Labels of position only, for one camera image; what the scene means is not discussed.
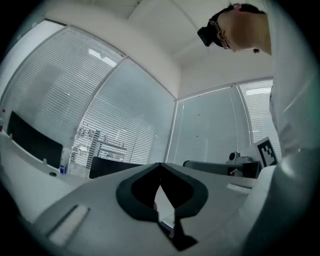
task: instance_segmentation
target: black cutout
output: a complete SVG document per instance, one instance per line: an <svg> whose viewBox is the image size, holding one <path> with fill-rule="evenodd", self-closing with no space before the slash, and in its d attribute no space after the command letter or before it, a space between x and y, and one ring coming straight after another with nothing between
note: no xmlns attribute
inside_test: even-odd
<svg viewBox="0 0 320 256"><path fill-rule="evenodd" d="M136 220L158 223L158 212L153 205L160 185L174 207L174 237L170 241L182 251L197 243L193 237L184 234L180 219L195 216L205 205L209 193L202 182L165 163L155 163L123 180L117 187L116 199Z"/></svg>

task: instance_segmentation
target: window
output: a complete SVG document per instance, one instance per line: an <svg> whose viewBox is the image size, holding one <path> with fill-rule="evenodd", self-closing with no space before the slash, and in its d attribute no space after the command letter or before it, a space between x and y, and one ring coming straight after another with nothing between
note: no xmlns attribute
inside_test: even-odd
<svg viewBox="0 0 320 256"><path fill-rule="evenodd" d="M176 99L130 58L106 79L86 110L72 147L71 173L88 177L93 157L163 162Z"/></svg>
<svg viewBox="0 0 320 256"><path fill-rule="evenodd" d="M11 111L50 139L71 146L98 85L122 53L93 35L66 27L40 44L21 64L4 93L4 129Z"/></svg>
<svg viewBox="0 0 320 256"><path fill-rule="evenodd" d="M240 83L239 87L249 111L254 142L258 142L269 136L278 161L280 161L281 150L278 134L269 111L269 95L272 84L272 80L265 80Z"/></svg>
<svg viewBox="0 0 320 256"><path fill-rule="evenodd" d="M237 86L178 101L167 162L225 163L250 145L249 123Z"/></svg>

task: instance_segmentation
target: ceiling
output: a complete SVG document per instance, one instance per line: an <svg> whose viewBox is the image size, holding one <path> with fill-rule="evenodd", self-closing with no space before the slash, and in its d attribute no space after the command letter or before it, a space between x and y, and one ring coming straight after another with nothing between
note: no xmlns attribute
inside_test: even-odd
<svg viewBox="0 0 320 256"><path fill-rule="evenodd" d="M237 0L75 0L107 8L148 34L181 66L221 51L205 47L197 35L208 19ZM265 10L262 0L242 0Z"/></svg>

